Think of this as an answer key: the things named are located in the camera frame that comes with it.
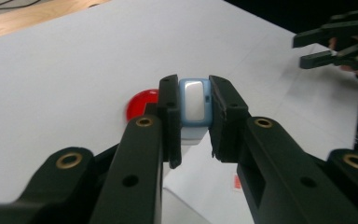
white table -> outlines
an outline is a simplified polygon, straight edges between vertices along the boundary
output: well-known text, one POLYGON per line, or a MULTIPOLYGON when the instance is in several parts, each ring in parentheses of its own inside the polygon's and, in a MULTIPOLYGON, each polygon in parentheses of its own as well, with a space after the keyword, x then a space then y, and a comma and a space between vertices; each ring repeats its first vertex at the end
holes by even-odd
POLYGON ((292 37, 219 0, 115 0, 0 37, 0 203, 53 152, 118 143, 129 99, 171 74, 228 78, 253 115, 315 156, 351 147, 358 81, 300 70, 298 57, 321 47, 291 49, 292 37))

red label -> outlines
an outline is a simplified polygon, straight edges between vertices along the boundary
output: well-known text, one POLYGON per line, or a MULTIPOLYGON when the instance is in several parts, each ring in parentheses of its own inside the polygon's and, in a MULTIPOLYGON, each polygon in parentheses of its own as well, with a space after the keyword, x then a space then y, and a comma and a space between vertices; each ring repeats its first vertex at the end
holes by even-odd
POLYGON ((242 189, 238 175, 234 175, 234 189, 242 189))

dark background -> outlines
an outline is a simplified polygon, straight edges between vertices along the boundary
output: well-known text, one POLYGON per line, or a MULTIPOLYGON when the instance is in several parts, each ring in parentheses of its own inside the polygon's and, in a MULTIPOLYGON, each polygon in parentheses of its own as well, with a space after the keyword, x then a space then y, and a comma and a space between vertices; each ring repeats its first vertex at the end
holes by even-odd
POLYGON ((332 15, 358 9, 358 0, 227 0, 266 21, 300 33, 319 28, 332 15))

table surface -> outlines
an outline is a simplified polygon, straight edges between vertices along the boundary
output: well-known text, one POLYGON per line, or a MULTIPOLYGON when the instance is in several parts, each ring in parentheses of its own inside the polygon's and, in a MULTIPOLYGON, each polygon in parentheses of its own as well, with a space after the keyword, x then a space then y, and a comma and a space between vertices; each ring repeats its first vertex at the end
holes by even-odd
POLYGON ((299 69, 299 56, 323 48, 291 49, 293 36, 220 0, 115 0, 1 36, 0 203, 55 151, 118 143, 129 99, 171 74, 229 79, 252 115, 319 158, 351 147, 358 80, 299 69))

light blue object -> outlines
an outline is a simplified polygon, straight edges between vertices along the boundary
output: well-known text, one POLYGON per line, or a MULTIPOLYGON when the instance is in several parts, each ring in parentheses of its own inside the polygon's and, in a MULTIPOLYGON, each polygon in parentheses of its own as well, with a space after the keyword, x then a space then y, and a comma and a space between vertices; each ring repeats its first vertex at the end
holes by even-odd
POLYGON ((182 145, 197 145, 212 125, 211 82, 205 78, 179 81, 182 145))

